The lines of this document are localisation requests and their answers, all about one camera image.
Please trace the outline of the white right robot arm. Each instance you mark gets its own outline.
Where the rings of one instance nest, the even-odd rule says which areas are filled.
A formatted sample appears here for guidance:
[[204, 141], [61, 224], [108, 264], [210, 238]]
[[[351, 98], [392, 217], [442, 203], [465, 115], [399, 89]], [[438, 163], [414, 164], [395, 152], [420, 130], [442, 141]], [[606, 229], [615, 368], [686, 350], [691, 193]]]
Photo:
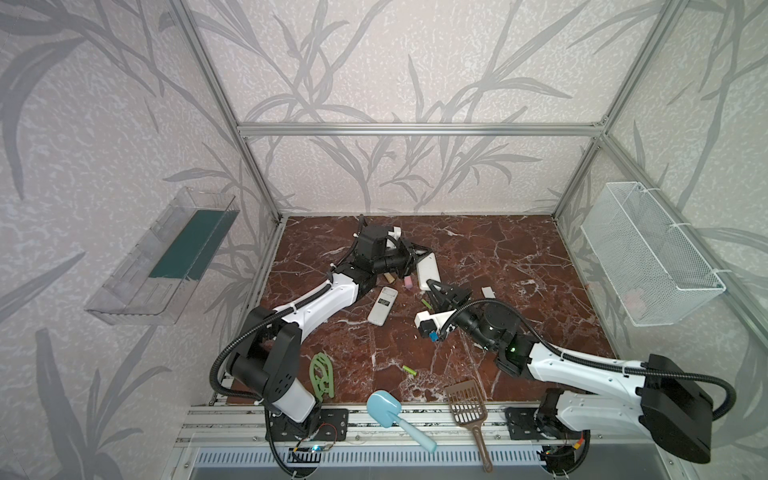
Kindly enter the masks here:
[[542, 433], [644, 435], [682, 460], [710, 462], [713, 424], [737, 400], [729, 382], [663, 355], [618, 360], [556, 346], [512, 305], [460, 286], [430, 280], [427, 293], [434, 310], [415, 318], [422, 337], [441, 342], [462, 331], [501, 372], [549, 384], [534, 420]]

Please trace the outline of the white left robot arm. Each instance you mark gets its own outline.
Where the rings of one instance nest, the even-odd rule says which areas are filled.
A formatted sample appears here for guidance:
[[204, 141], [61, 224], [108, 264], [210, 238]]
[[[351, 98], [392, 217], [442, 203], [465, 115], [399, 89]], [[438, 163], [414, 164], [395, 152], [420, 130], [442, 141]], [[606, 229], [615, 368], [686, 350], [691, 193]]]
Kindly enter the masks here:
[[402, 236], [397, 227], [361, 218], [345, 255], [316, 288], [276, 308], [250, 310], [240, 333], [213, 361], [209, 384], [225, 397], [260, 403], [269, 412], [308, 429], [320, 401], [297, 379], [304, 340], [337, 312], [365, 297], [384, 274], [411, 275], [432, 250]]

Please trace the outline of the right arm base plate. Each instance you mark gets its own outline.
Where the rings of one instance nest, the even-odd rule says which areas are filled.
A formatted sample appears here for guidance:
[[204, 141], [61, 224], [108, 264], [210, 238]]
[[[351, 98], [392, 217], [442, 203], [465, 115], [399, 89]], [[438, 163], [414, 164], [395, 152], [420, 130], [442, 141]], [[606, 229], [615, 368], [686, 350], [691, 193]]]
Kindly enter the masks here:
[[507, 407], [506, 426], [512, 440], [553, 440], [574, 442], [580, 431], [566, 427], [553, 413], [541, 413], [537, 407]]

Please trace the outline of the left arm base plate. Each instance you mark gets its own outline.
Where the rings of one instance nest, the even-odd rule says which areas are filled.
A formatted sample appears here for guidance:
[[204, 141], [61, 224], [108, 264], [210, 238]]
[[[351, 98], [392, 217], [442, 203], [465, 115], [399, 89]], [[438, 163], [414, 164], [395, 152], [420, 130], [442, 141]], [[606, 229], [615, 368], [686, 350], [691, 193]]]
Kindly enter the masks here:
[[277, 442], [304, 439], [321, 442], [344, 441], [349, 426], [349, 410], [345, 408], [315, 408], [303, 422], [291, 420], [287, 415], [266, 413], [269, 437]]

